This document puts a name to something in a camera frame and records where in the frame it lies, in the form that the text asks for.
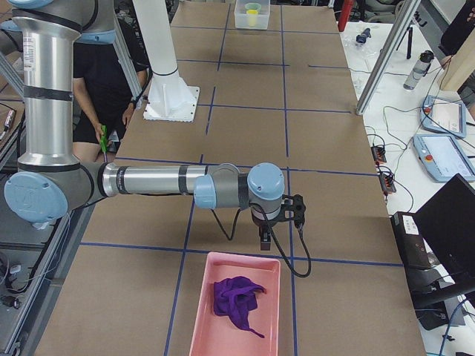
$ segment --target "purple cloth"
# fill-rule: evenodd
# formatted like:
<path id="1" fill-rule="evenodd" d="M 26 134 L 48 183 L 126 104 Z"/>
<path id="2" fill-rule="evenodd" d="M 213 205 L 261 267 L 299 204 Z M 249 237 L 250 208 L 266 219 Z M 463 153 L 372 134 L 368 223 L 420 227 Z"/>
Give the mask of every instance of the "purple cloth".
<path id="1" fill-rule="evenodd" d="M 214 282 L 213 309 L 217 316 L 228 315 L 232 323 L 239 329 L 253 332 L 258 337 L 264 338 L 264 335 L 249 327 L 249 321 L 247 320 L 248 313 L 258 307 L 255 291 L 265 293 L 266 289 L 242 276 Z"/>

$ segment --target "metal frame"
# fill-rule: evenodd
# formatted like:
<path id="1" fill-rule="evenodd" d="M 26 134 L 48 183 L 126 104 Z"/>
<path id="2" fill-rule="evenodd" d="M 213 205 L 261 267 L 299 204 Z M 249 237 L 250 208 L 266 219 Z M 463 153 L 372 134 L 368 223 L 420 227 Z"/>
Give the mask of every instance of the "metal frame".
<path id="1" fill-rule="evenodd" d="M 363 89 L 363 93 L 360 96 L 360 100 L 356 105 L 356 114 L 362 115 L 367 106 L 370 104 L 370 100 L 373 97 L 373 94 L 378 87 L 381 78 L 383 77 L 384 71 L 386 70 L 387 64 L 390 61 L 390 57 L 393 54 L 393 51 L 396 49 L 398 43 L 402 40 L 407 26 L 409 26 L 412 21 L 413 15 L 417 10 L 417 7 L 421 3 L 421 0 L 404 0 L 404 5 L 402 5 L 401 12 L 396 18 L 396 22 L 389 35 L 387 36 L 386 42 L 384 43 L 381 54 L 376 61 L 375 67 L 370 74 L 370 78 L 366 86 Z"/>

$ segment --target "power strip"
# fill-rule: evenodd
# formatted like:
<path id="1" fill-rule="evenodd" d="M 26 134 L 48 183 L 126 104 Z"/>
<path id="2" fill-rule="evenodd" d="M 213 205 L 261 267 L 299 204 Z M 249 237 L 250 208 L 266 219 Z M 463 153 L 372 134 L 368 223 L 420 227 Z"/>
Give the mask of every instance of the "power strip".
<path id="1" fill-rule="evenodd" d="M 374 163 L 380 165 L 386 163 L 386 156 L 384 155 L 384 148 L 381 146 L 371 147 L 371 154 L 373 155 Z"/>
<path id="2" fill-rule="evenodd" d="M 394 185 L 394 178 L 390 178 L 387 173 L 379 172 L 378 175 L 379 184 L 385 196 L 396 192 L 396 186 Z"/>

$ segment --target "water bottle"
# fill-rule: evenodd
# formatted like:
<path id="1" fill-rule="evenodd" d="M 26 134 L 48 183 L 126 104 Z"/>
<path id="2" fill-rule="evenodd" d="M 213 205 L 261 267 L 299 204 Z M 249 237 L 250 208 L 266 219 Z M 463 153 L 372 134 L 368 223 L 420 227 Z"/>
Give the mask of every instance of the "water bottle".
<path id="1" fill-rule="evenodd" d="M 412 90 L 416 87 L 417 82 L 428 73 L 433 59 L 434 55 L 430 50 L 421 53 L 419 60 L 414 65 L 414 68 L 409 73 L 403 84 L 404 89 Z"/>

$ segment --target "white pillar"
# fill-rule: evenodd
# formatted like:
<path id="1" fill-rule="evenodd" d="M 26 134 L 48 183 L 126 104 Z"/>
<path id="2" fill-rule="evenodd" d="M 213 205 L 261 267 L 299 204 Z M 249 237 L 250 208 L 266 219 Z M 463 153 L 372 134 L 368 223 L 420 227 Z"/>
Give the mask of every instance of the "white pillar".
<path id="1" fill-rule="evenodd" d="M 134 0 L 134 7 L 154 73 L 144 118 L 193 121 L 200 89 L 178 73 L 165 0 Z"/>

